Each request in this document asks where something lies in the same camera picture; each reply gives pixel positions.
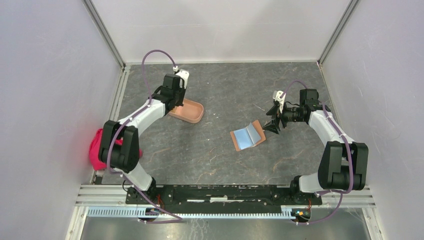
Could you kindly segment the pink oval tray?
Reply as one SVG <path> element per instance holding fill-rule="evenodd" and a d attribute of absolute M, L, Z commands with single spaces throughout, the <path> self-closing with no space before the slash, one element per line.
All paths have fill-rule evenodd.
<path fill-rule="evenodd" d="M 204 115 L 204 106 L 186 98 L 182 103 L 182 106 L 176 106 L 168 115 L 191 124 L 198 123 Z"/>

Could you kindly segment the blue credit card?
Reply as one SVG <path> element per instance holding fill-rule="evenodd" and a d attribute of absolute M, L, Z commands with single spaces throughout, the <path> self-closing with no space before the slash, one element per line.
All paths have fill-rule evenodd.
<path fill-rule="evenodd" d="M 233 131 L 232 133 L 235 139 L 235 144 L 240 151 L 256 146 L 263 139 L 263 136 L 256 129 L 253 122 L 244 128 Z"/>

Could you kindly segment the tan leather card holder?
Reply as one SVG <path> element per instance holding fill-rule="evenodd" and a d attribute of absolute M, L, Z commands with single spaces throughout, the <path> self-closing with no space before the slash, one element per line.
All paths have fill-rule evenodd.
<path fill-rule="evenodd" d="M 231 131 L 230 136 L 237 152 L 255 147 L 266 140 L 259 120 L 251 122 L 244 128 Z"/>

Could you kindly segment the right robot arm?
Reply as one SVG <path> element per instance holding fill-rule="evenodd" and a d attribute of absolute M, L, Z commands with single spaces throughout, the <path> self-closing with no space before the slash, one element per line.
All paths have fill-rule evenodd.
<path fill-rule="evenodd" d="M 353 140 L 342 130 L 331 110 L 319 101 L 316 89 L 300 90 L 299 103 L 294 105 L 286 101 L 285 96 L 281 90 L 273 93 L 273 106 L 266 113 L 271 116 L 271 121 L 262 129 L 279 134 L 288 123 L 306 123 L 324 145 L 317 172 L 297 176 L 288 191 L 289 199 L 295 204 L 302 204 L 309 194 L 348 194 L 363 190 L 367 177 L 368 146 Z"/>

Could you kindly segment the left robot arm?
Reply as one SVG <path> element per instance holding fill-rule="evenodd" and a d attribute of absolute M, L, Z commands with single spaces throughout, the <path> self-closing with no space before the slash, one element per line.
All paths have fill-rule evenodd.
<path fill-rule="evenodd" d="M 190 73 L 183 69 L 166 74 L 163 84 L 139 109 L 120 121 L 108 120 L 103 126 L 99 160 L 138 188 L 137 196 L 145 204 L 156 200 L 157 190 L 151 186 L 154 178 L 139 162 L 140 135 L 175 107 L 183 105 L 189 76 Z"/>

